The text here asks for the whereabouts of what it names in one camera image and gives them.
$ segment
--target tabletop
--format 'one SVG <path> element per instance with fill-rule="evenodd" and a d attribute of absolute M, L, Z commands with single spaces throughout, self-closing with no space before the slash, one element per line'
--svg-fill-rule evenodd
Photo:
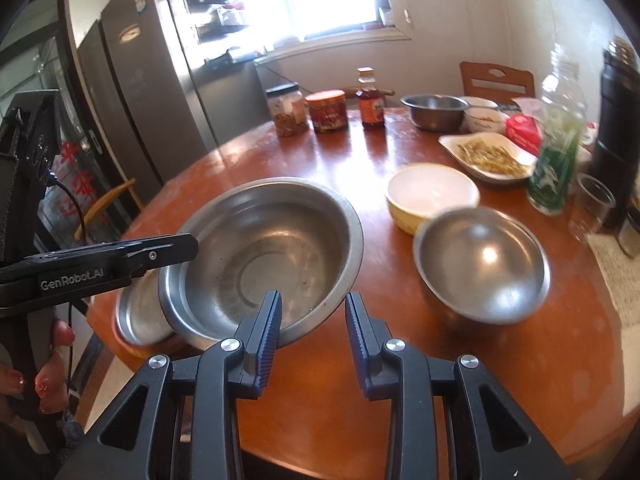
<path fill-rule="evenodd" d="M 438 134 L 417 130 L 399 108 L 385 113 L 386 129 L 374 132 L 363 131 L 357 112 L 350 112 L 348 130 L 328 134 L 310 130 L 278 138 L 272 123 L 255 128 L 167 183 L 125 238 L 174 234 L 207 202 L 252 180 L 299 176 L 325 184 L 360 216 L 365 249 L 353 290 L 393 336 L 430 356 L 478 356 L 568 463 L 620 440 L 638 417 L 638 410 L 624 405 L 620 318 L 590 248 L 569 234 L 567 213 L 547 217 L 535 211 L 524 186 L 498 188 L 476 180 L 481 205 L 523 222 L 545 248 L 551 288 L 539 312 L 495 335 L 450 332 L 423 297 L 412 238 L 393 224 L 384 183 L 414 162 L 462 168 L 439 145 Z M 95 297 L 88 321 L 130 368 L 156 351 L 175 349 L 175 341 L 170 350 L 136 349 L 119 339 L 116 294 Z M 382 479 L 389 412 L 389 402 L 369 402 L 358 388 L 341 306 L 312 333 L 278 350 L 259 400 L 239 401 L 241 445 L 318 478 Z"/>

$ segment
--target black thermos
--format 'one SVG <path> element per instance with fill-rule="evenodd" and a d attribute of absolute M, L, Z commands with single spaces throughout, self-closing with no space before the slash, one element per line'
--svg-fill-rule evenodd
<path fill-rule="evenodd" d="M 605 227 L 618 229 L 634 189 L 640 162 L 640 75 L 633 48 L 613 38 L 604 51 L 602 108 L 589 174 L 616 198 Z"/>

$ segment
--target pink package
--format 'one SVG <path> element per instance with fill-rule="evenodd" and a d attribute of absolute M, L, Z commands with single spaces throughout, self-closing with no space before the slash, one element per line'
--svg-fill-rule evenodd
<path fill-rule="evenodd" d="M 523 114 L 510 117 L 504 125 L 504 135 L 523 150 L 538 155 L 542 136 L 533 117 Z"/>

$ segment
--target window sill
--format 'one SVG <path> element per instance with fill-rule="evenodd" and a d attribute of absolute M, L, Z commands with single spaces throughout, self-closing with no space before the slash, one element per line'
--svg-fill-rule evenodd
<path fill-rule="evenodd" d="M 397 28 L 377 28 L 375 30 L 356 30 L 354 32 L 345 32 L 343 34 L 333 34 L 325 38 L 317 38 L 316 40 L 303 41 L 292 45 L 281 46 L 276 50 L 268 53 L 264 57 L 255 60 L 255 63 L 262 65 L 271 61 L 286 59 L 287 57 L 306 54 L 307 52 L 315 52 L 316 50 L 324 50 L 336 46 L 345 46 L 359 43 L 372 43 L 375 41 L 406 41 L 411 40 L 407 35 L 403 34 Z"/>

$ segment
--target metal bolt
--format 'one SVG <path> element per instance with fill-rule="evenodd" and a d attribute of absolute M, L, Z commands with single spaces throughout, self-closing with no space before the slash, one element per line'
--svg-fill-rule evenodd
<path fill-rule="evenodd" d="M 480 361 L 475 355 L 465 354 L 460 358 L 460 363 L 465 368 L 478 368 Z"/>
<path fill-rule="evenodd" d="M 240 348 L 240 342 L 238 339 L 225 339 L 222 343 L 220 343 L 220 348 L 222 348 L 225 352 L 233 352 L 234 350 L 238 350 Z"/>
<path fill-rule="evenodd" d="M 390 339 L 385 343 L 385 345 L 392 352 L 400 352 L 404 350 L 404 347 L 406 346 L 402 339 Z"/>
<path fill-rule="evenodd" d="M 154 370 L 156 368 L 162 368 L 168 359 L 163 355 L 154 355 L 151 359 L 149 359 L 149 366 L 151 366 Z"/>

